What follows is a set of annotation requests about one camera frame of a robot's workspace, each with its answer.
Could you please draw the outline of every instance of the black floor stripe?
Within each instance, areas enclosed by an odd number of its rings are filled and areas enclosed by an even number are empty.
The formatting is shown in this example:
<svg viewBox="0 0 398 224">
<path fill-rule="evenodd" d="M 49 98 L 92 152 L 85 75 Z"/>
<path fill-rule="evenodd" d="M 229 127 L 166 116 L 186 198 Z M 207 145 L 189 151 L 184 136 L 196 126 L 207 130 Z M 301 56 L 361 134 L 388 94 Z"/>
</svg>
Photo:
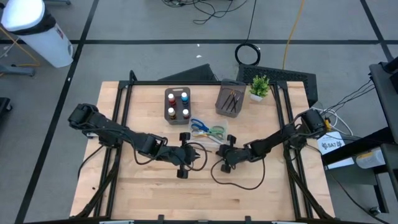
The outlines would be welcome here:
<svg viewBox="0 0 398 224">
<path fill-rule="evenodd" d="M 383 35 L 380 32 L 379 27 L 376 24 L 376 21 L 374 20 L 374 17 L 372 15 L 372 12 L 365 0 L 361 0 L 361 4 L 363 9 L 365 10 L 365 13 L 369 19 L 369 22 L 371 23 L 371 26 L 373 28 L 374 33 L 376 34 L 377 39 L 380 41 L 381 48 L 383 49 L 384 55 L 386 56 L 387 60 L 390 62 L 392 59 L 394 59 L 391 55 L 390 50 L 388 49 L 388 46 L 386 42 L 384 41 Z"/>
<path fill-rule="evenodd" d="M 233 40 L 86 40 L 84 44 L 113 44 L 113 45 L 145 45 L 145 44 L 241 44 L 240 39 Z M 253 44 L 286 44 L 287 40 L 249 40 Z M 72 44 L 79 44 L 79 40 L 71 40 Z M 398 45 L 398 40 L 291 40 L 290 44 L 303 45 L 374 45 L 385 44 Z M 0 40 L 0 44 L 12 44 L 11 40 Z"/>
<path fill-rule="evenodd" d="M 47 157 L 47 153 L 48 153 L 50 145 L 51 145 L 51 141 L 52 141 L 52 138 L 53 138 L 53 135 L 55 132 L 55 128 L 57 127 L 58 121 L 60 119 L 63 104 L 65 103 L 65 100 L 67 98 L 68 90 L 69 90 L 70 84 L 72 82 L 73 75 L 75 74 L 77 64 L 80 59 L 81 51 L 83 50 L 83 46 L 84 46 L 84 41 L 87 38 L 87 33 L 88 33 L 88 30 L 90 29 L 90 25 L 93 20 L 93 17 L 94 17 L 94 14 L 95 14 L 95 11 L 96 11 L 96 8 L 98 5 L 98 1 L 99 0 L 93 1 L 93 5 L 91 6 L 90 13 L 88 14 L 88 18 L 87 18 L 85 27 L 84 27 L 83 32 L 80 37 L 80 42 L 76 49 L 75 56 L 73 58 L 73 62 L 70 65 L 68 75 L 65 79 L 65 83 L 63 84 L 61 95 L 58 100 L 57 106 L 55 107 L 55 112 L 51 119 L 49 130 L 47 131 L 47 134 L 45 136 L 44 143 L 43 143 L 42 149 L 40 151 L 39 158 L 37 159 L 35 169 L 33 170 L 32 177 L 30 178 L 29 184 L 27 186 L 27 190 L 25 192 L 24 199 L 22 200 L 21 206 L 19 207 L 19 211 L 18 211 L 16 220 L 15 220 L 15 223 L 23 223 L 25 220 L 26 213 L 29 209 L 30 201 L 32 200 L 37 182 L 39 181 L 40 173 L 43 169 L 45 158 Z"/>
</svg>

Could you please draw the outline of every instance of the pen holder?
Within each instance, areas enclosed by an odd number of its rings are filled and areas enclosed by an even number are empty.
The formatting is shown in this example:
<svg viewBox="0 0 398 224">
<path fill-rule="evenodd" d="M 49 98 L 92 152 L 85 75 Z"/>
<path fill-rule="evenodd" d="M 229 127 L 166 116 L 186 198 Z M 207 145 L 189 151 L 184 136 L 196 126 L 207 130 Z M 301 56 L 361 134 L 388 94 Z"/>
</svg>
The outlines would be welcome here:
<svg viewBox="0 0 398 224">
<path fill-rule="evenodd" d="M 216 113 L 235 118 L 242 110 L 246 84 L 224 79 L 216 102 Z"/>
<path fill-rule="evenodd" d="M 164 119 L 171 125 L 188 124 L 191 118 L 191 90 L 188 87 L 168 88 L 164 92 Z M 187 94 L 188 101 L 182 100 L 182 93 Z M 174 103 L 169 101 L 173 94 Z M 169 115 L 169 108 L 173 108 L 174 116 Z M 183 110 L 188 110 L 189 115 L 184 116 Z"/>
</svg>

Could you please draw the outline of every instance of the white pot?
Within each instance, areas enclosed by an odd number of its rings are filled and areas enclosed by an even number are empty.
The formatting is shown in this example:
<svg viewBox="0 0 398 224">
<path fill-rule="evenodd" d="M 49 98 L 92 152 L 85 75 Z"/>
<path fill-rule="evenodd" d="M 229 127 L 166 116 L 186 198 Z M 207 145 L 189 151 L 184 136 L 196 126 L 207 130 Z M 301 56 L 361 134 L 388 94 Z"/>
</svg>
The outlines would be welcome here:
<svg viewBox="0 0 398 224">
<path fill-rule="evenodd" d="M 257 102 L 260 102 L 261 100 L 262 100 L 262 97 L 261 96 L 257 96 L 257 95 L 254 95 L 254 94 L 250 94 L 250 99 L 252 99 L 252 100 L 254 100 L 254 101 L 257 101 Z"/>
</svg>

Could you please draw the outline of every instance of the white container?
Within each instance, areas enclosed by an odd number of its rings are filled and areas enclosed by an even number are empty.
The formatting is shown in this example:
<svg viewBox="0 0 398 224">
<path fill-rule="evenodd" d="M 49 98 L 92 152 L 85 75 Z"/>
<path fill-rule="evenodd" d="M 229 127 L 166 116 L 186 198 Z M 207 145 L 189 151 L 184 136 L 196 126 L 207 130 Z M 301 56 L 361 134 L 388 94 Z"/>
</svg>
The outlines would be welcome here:
<svg viewBox="0 0 398 224">
<path fill-rule="evenodd" d="M 9 0 L 1 24 L 54 67 L 64 67 L 73 62 L 73 46 L 45 9 L 43 0 Z"/>
<path fill-rule="evenodd" d="M 371 152 L 359 155 L 356 158 L 356 163 L 362 169 L 368 169 L 386 164 L 380 147 L 372 150 Z"/>
<path fill-rule="evenodd" d="M 260 102 L 261 100 L 262 100 L 262 97 L 261 96 L 257 96 L 257 95 L 254 95 L 254 94 L 250 94 L 250 99 L 252 99 L 252 100 L 254 100 L 254 101 L 257 101 L 257 102 Z"/>
</svg>

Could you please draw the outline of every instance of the small green plant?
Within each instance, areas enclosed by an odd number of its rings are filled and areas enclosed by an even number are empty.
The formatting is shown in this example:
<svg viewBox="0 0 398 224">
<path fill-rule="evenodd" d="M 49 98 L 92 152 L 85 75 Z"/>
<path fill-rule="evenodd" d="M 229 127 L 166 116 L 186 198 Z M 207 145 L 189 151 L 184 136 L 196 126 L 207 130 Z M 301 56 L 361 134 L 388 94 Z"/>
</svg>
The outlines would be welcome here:
<svg viewBox="0 0 398 224">
<path fill-rule="evenodd" d="M 257 75 L 253 78 L 250 93 L 260 97 L 265 97 L 269 89 L 268 82 L 269 80 L 267 77 L 258 77 Z"/>
</svg>

